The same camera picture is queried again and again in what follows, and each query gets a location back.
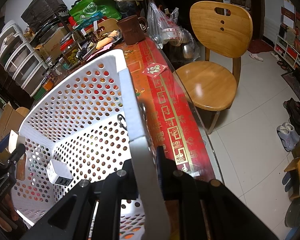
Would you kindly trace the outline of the white usb charger block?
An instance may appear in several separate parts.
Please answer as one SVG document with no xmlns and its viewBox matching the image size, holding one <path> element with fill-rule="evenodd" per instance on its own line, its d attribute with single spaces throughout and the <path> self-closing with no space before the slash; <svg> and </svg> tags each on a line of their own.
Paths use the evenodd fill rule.
<svg viewBox="0 0 300 240">
<path fill-rule="evenodd" d="M 73 180 L 68 166 L 56 159 L 51 159 L 46 167 L 47 176 L 52 184 L 69 186 Z"/>
</svg>

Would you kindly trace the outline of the red paper fu sticker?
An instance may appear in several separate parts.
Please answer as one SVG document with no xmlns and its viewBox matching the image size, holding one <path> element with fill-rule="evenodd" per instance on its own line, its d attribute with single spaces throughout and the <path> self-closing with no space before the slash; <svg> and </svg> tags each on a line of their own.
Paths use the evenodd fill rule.
<svg viewBox="0 0 300 240">
<path fill-rule="evenodd" d="M 166 64 L 151 63 L 142 71 L 143 74 L 148 77 L 156 78 L 159 76 L 168 66 Z"/>
</svg>

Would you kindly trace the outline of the white shelf unit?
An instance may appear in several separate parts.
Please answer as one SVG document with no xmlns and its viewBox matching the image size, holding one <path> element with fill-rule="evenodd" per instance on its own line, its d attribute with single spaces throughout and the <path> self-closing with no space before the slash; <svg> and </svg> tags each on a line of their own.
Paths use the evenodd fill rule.
<svg viewBox="0 0 300 240">
<path fill-rule="evenodd" d="M 279 35 L 276 36 L 274 50 L 291 69 L 300 69 L 300 53 Z"/>
</svg>

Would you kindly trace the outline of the green shopping bag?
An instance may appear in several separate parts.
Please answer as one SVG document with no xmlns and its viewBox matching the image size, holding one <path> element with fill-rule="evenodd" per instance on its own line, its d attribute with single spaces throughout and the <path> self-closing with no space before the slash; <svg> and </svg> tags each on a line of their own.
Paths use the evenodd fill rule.
<svg viewBox="0 0 300 240">
<path fill-rule="evenodd" d="M 116 20 L 120 20 L 122 17 L 117 10 L 114 0 L 80 0 L 69 11 L 78 24 L 99 12 L 107 18 L 114 18 Z"/>
</svg>

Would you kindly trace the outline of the white perforated plastic basket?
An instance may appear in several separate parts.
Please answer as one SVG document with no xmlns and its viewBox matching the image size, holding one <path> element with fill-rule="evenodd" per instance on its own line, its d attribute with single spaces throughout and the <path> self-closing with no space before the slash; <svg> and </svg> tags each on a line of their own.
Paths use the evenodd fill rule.
<svg viewBox="0 0 300 240">
<path fill-rule="evenodd" d="M 11 194 L 30 229 L 80 181 L 104 180 L 130 159 L 136 199 L 121 201 L 119 239 L 169 238 L 155 149 L 122 50 L 105 53 L 60 82 L 30 111 L 19 134 L 25 138 L 25 178 Z M 69 186 L 49 181 L 51 159 L 68 166 Z"/>
</svg>

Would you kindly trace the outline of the grey white sneakers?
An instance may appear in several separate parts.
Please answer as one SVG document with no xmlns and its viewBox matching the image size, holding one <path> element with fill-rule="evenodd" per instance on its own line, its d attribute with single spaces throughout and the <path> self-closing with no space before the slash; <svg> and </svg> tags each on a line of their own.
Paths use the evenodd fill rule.
<svg viewBox="0 0 300 240">
<path fill-rule="evenodd" d="M 285 151 L 291 152 L 294 150 L 296 144 L 300 141 L 300 136 L 297 134 L 294 126 L 288 122 L 284 122 L 277 127 L 276 131 Z"/>
</svg>

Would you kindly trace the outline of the white stacked drawer organizer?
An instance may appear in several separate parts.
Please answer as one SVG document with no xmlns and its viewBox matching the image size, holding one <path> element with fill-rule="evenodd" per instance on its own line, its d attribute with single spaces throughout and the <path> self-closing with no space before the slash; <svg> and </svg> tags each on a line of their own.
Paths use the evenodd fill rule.
<svg viewBox="0 0 300 240">
<path fill-rule="evenodd" d="M 23 36 L 15 21 L 9 21 L 1 30 L 0 64 L 15 83 L 31 97 L 46 80 L 46 63 Z"/>
</svg>

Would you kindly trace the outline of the wooden chair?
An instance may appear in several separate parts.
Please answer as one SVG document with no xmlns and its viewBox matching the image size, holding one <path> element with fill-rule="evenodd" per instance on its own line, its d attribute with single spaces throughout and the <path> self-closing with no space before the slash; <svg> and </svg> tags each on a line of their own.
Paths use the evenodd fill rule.
<svg viewBox="0 0 300 240">
<path fill-rule="evenodd" d="M 242 61 L 253 36 L 250 14 L 237 5 L 200 1 L 190 9 L 192 30 L 205 48 L 203 61 L 177 69 L 193 104 L 212 113 L 207 133 L 213 131 L 221 111 L 236 97 Z"/>
</svg>

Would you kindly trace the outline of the brown ceramic mug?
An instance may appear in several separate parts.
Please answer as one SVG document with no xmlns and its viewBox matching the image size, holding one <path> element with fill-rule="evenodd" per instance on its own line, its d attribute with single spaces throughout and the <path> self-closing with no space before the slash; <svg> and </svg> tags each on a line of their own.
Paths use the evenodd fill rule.
<svg viewBox="0 0 300 240">
<path fill-rule="evenodd" d="M 128 16 L 119 20 L 117 26 L 121 30 L 127 45 L 134 45 L 146 39 L 145 32 L 148 22 L 144 17 L 138 17 L 137 15 Z"/>
</svg>

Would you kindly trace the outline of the clear plastic bag with bowls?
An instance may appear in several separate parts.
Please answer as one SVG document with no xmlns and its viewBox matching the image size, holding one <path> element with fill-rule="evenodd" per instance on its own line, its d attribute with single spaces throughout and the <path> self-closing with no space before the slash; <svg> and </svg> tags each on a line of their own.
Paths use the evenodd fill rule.
<svg viewBox="0 0 300 240">
<path fill-rule="evenodd" d="M 190 63 L 200 57 L 200 48 L 185 28 L 178 25 L 179 8 L 162 11 L 153 0 L 148 3 L 147 31 L 159 48 L 168 45 L 172 62 Z"/>
</svg>

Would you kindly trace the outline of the cardboard box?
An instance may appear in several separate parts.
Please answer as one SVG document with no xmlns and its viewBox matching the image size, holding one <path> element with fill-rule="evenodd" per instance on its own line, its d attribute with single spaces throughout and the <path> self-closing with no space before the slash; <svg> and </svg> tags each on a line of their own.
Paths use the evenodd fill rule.
<svg viewBox="0 0 300 240">
<path fill-rule="evenodd" d="M 10 133 L 11 130 L 18 131 L 21 123 L 29 114 L 30 110 L 26 107 L 18 107 L 14 109 L 8 103 L 0 118 L 0 141 Z"/>
</svg>

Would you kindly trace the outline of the glass jar of pickles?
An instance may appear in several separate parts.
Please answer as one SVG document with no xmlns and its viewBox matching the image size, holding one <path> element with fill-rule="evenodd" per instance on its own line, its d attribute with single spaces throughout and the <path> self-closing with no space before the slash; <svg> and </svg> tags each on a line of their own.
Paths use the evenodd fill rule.
<svg viewBox="0 0 300 240">
<path fill-rule="evenodd" d="M 80 51 L 81 50 L 79 48 L 78 43 L 73 40 L 68 40 L 67 42 L 61 44 L 61 52 L 65 61 L 69 65 L 74 65 L 79 61 L 77 54 Z"/>
</svg>

